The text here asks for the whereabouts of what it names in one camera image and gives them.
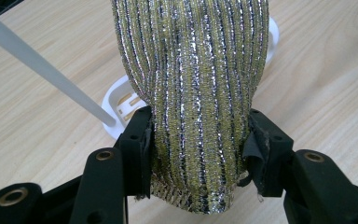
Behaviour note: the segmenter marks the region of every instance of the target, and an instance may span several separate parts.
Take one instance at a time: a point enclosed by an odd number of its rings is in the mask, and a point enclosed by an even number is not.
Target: white plastic holder
[[[266,63],[269,63],[279,42],[278,25],[269,17],[268,52]],[[124,132],[127,124],[138,108],[146,106],[132,88],[127,76],[115,82],[103,98],[102,108],[112,116],[116,123],[113,126],[103,124],[106,131],[115,139]]]
[[[102,104],[104,111],[112,116],[116,123],[113,126],[103,124],[103,127],[112,137],[118,139],[130,122],[135,110],[144,106],[146,103],[135,93],[129,78],[122,77],[110,87]]]

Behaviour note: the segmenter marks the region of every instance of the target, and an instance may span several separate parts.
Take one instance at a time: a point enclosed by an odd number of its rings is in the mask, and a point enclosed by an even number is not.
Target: fabric
[[[226,211],[268,46],[267,0],[113,0],[131,85],[153,108],[152,194]]]

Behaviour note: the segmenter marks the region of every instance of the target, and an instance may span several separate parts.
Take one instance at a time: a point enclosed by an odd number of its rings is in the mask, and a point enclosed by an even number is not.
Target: screw hole
[[[106,161],[113,158],[113,152],[111,151],[102,151],[97,154],[98,161]]]
[[[324,162],[324,158],[321,155],[318,155],[313,152],[306,152],[304,154],[304,157],[307,158],[309,161]]]
[[[105,220],[105,215],[104,212],[102,211],[95,211],[87,216],[87,223],[89,224],[102,223],[104,220]]]
[[[24,200],[27,195],[28,189],[26,188],[13,189],[0,198],[0,206],[6,207],[19,203]]]

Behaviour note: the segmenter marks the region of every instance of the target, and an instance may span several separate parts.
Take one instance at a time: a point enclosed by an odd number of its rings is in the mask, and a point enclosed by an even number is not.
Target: wood grain surface
[[[254,108],[295,140],[295,150],[325,153],[358,185],[358,1],[270,0],[269,8],[281,40]],[[124,75],[108,0],[24,1],[0,20],[98,104]],[[0,189],[20,182],[53,189],[115,141],[0,49]],[[287,222],[282,199],[261,199],[253,184],[237,188],[233,207],[220,215],[190,214],[154,197],[129,202],[130,223]]]

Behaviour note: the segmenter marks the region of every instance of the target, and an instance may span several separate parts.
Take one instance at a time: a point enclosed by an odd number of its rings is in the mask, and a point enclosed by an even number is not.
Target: table surface
[[[295,140],[330,156],[358,185],[358,1],[271,0],[281,41],[253,108]],[[108,0],[24,1],[0,20],[100,104],[125,74]],[[81,175],[115,139],[100,121],[0,48],[0,189],[43,191]],[[130,223],[285,223],[282,199],[237,188],[224,214],[195,215],[162,200],[130,202]]]

